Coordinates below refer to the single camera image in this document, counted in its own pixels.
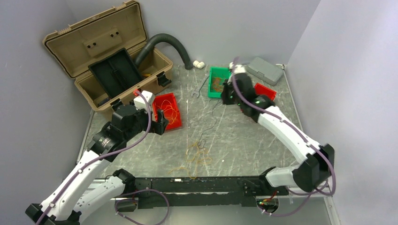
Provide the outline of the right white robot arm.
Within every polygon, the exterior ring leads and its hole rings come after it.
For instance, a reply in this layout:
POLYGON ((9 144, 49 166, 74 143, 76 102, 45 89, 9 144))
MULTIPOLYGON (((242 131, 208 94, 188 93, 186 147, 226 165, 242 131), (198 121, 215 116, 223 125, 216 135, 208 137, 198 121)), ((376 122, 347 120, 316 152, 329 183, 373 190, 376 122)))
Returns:
POLYGON ((241 112, 270 131, 292 153, 296 166, 271 167, 259 176, 259 190, 269 195, 278 187, 297 186, 308 195, 323 192, 318 187, 329 178, 336 181, 334 172, 335 150, 330 144, 321 145, 302 132, 265 95, 255 92, 251 78, 246 73, 238 73, 223 82, 221 93, 225 105, 237 105, 241 112))

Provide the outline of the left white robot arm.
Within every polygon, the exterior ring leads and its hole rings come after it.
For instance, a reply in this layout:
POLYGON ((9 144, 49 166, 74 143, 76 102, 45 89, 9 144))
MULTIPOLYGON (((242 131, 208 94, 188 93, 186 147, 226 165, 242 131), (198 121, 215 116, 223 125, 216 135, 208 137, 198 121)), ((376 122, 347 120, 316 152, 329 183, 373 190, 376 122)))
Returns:
POLYGON ((162 110, 152 120, 151 110, 121 105, 88 145, 76 167, 42 203, 32 203, 25 211, 37 225, 80 225, 113 197, 134 193, 135 177, 119 169, 99 187, 86 193, 99 172, 108 167, 126 148, 127 142, 144 131, 162 135, 168 120, 162 110))

